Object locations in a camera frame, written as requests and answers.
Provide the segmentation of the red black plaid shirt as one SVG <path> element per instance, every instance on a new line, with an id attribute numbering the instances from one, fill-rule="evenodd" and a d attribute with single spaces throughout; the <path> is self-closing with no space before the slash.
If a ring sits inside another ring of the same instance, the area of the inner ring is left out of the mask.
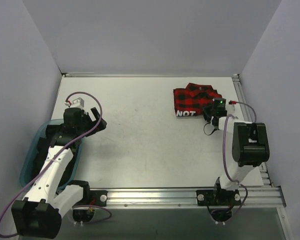
<path id="1" fill-rule="evenodd" d="M 188 83 L 185 88 L 173 90 L 174 112 L 179 117 L 197 117 L 203 114 L 203 108 L 213 103 L 213 99 L 222 98 L 211 85 Z"/>

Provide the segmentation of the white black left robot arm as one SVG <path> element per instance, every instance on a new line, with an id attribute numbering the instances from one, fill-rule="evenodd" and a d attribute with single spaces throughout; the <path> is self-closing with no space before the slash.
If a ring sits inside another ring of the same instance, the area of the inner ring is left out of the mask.
<path id="1" fill-rule="evenodd" d="M 56 195 L 67 166 L 77 158 L 82 139 L 104 130 L 103 111 L 91 109 L 95 120 L 81 107 L 69 107 L 60 125 L 48 125 L 46 157 L 38 175 L 26 185 L 23 199 L 15 200 L 11 213 L 17 234 L 26 237 L 54 239 L 62 219 L 74 206 L 89 207 L 90 186 L 87 181 L 72 180 Z"/>

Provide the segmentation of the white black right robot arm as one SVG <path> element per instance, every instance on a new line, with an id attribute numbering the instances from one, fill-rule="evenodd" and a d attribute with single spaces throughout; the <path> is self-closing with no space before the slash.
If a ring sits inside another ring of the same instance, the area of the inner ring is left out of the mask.
<path id="1" fill-rule="evenodd" d="M 201 196 L 217 205 L 230 202 L 237 205 L 241 202 L 239 189 L 247 187 L 248 175 L 270 158 L 266 125 L 240 119 L 224 106 L 205 106 L 203 117 L 213 132 L 222 132 L 223 173 L 216 179 L 213 190 Z"/>

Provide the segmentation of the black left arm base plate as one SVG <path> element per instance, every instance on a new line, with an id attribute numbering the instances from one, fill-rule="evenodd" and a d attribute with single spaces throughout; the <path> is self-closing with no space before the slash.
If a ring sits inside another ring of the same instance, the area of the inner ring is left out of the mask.
<path id="1" fill-rule="evenodd" d="M 90 190 L 89 193 L 84 192 L 83 198 L 75 203 L 75 206 L 79 205 L 93 205 L 99 207 L 106 207 L 108 199 L 108 191 L 106 190 Z"/>

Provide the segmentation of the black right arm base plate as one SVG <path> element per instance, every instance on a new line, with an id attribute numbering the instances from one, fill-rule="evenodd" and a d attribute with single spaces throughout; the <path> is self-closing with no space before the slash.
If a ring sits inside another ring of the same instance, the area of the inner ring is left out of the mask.
<path id="1" fill-rule="evenodd" d="M 241 204 L 241 197 L 238 190 L 201 189 L 197 190 L 195 193 L 198 206 L 232 207 L 239 206 Z"/>

